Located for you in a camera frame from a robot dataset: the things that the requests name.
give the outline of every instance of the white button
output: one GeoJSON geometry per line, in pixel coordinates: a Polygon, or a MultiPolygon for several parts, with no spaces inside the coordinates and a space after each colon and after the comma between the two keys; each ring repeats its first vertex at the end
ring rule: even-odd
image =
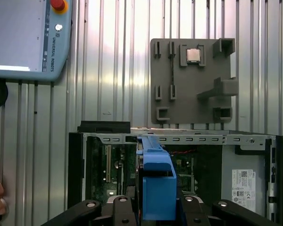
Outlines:
{"type": "Polygon", "coordinates": [[[62,28],[63,28],[63,26],[61,24],[57,24],[55,26],[55,29],[56,29],[57,32],[60,32],[62,30],[62,28]]]}

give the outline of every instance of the red emergency stop button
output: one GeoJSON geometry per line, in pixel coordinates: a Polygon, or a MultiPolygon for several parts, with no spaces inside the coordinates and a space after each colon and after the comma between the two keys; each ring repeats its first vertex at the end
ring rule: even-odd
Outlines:
{"type": "Polygon", "coordinates": [[[61,12],[65,9],[64,0],[50,0],[50,4],[56,11],[61,12]]]}

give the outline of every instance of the red wire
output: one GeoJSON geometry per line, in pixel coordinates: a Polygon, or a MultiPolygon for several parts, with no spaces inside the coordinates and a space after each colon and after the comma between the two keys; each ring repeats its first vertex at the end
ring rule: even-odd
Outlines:
{"type": "Polygon", "coordinates": [[[189,151],[184,151],[184,152],[170,152],[171,154],[187,154],[187,153],[191,153],[194,152],[195,150],[189,150],[189,151]]]}

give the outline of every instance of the blue plastic part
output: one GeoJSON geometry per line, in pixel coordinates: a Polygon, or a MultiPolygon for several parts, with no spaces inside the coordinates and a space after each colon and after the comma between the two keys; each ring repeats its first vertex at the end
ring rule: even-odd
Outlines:
{"type": "Polygon", "coordinates": [[[142,155],[142,150],[137,150],[137,151],[136,151],[136,154],[137,154],[137,155],[142,155]]]}
{"type": "MultiPolygon", "coordinates": [[[[64,14],[57,14],[53,11],[52,7],[50,7],[47,70],[45,72],[0,70],[0,78],[55,81],[60,76],[70,46],[72,0],[65,1],[68,3],[68,10],[64,14]],[[55,30],[56,24],[63,25],[63,29],[57,32],[55,30]]],[[[40,61],[42,61],[42,52],[40,52],[40,61]]]]}
{"type": "Polygon", "coordinates": [[[168,177],[143,177],[142,218],[175,220],[176,174],[170,155],[154,136],[140,137],[143,145],[143,170],[172,172],[168,177]]]}

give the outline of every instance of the electronic component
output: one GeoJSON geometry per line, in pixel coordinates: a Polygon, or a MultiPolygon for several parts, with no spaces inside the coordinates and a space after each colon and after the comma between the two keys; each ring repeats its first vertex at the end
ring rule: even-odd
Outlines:
{"type": "Polygon", "coordinates": [[[0,78],[55,81],[69,53],[71,12],[72,0],[0,0],[0,78]]]}
{"type": "Polygon", "coordinates": [[[188,63],[199,63],[200,62],[200,49],[198,48],[187,49],[187,62],[188,63]]]}
{"type": "MultiPolygon", "coordinates": [[[[180,178],[182,183],[180,188],[182,192],[185,195],[201,197],[208,206],[211,206],[217,199],[232,198],[233,170],[250,169],[254,172],[266,172],[266,175],[271,175],[274,171],[272,167],[266,167],[265,161],[270,161],[272,157],[262,155],[262,150],[272,150],[273,148],[276,149],[277,153],[283,151],[278,149],[274,143],[270,146],[267,145],[267,141],[273,140],[274,137],[277,142],[281,143],[281,139],[277,136],[225,130],[212,132],[209,130],[132,128],[131,134],[71,133],[69,137],[70,157],[68,158],[69,165],[72,166],[69,170],[71,174],[68,175],[68,200],[71,202],[68,202],[68,206],[80,202],[82,198],[96,199],[105,203],[112,193],[116,192],[117,195],[123,195],[125,188],[134,186],[137,178],[139,178],[136,174],[138,168],[135,164],[142,163],[141,159],[136,160],[136,152],[137,150],[144,150],[148,145],[147,143],[137,143],[138,137],[157,139],[161,147],[170,154],[176,176],[180,178]],[[82,165],[80,158],[75,158],[75,154],[79,154],[78,147],[86,140],[87,145],[82,148],[83,153],[86,153],[83,154],[83,156],[86,155],[86,158],[84,158],[86,170],[85,174],[82,175],[80,169],[84,165],[82,165]],[[108,168],[110,168],[110,182],[106,181],[109,180],[108,168]],[[83,187],[76,178],[82,178],[83,187]],[[84,192],[85,196],[80,198],[75,195],[78,191],[84,192]]],[[[264,178],[258,178],[256,175],[254,179],[264,180],[264,178]]],[[[256,193],[263,194],[269,187],[273,186],[271,183],[256,183],[256,193]]],[[[273,194],[273,197],[281,199],[281,194],[273,194]]],[[[263,207],[270,208],[271,204],[260,196],[256,197],[257,203],[260,203],[260,205],[256,205],[256,209],[252,211],[264,216],[263,207]]],[[[272,216],[270,213],[274,212],[269,211],[266,214],[268,218],[272,216]]]]}

